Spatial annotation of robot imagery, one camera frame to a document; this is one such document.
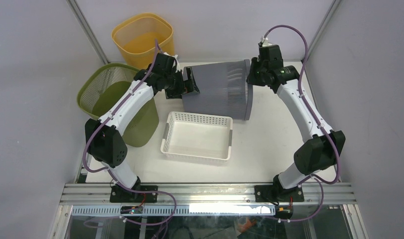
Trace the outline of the grey mesh waste bin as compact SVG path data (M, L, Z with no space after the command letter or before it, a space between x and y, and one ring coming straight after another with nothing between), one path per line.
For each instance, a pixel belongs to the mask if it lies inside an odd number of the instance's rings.
M247 83L250 60L187 66L185 80L193 79L199 92L182 96L185 112L249 120L253 86Z

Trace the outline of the white perforated plastic basket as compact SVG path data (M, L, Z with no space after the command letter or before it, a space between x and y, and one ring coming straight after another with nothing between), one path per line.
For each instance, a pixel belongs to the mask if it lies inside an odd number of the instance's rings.
M231 117L172 111L160 151L170 160L221 165L231 158L232 136Z

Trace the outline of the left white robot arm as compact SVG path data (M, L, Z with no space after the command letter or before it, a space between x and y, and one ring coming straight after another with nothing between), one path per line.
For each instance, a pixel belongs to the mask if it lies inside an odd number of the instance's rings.
M123 134L129 122L143 106L164 91L167 99L179 99L200 90L191 70L180 70L176 57L155 53L146 69L139 70L121 98L98 119L85 124L86 145L82 163L88 172L108 171L122 187L121 196L128 202L140 197L139 177L126 163L128 152Z

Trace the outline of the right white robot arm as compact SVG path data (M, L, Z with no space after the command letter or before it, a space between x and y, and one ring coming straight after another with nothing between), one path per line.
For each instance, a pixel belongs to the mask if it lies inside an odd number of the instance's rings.
M259 55L251 59L247 83L268 86L284 102L300 130L303 145L294 153L293 163L262 189L264 199L283 202L315 173L339 165L346 137L335 131L311 106L301 84L301 75L293 66L284 66L280 47L259 43Z

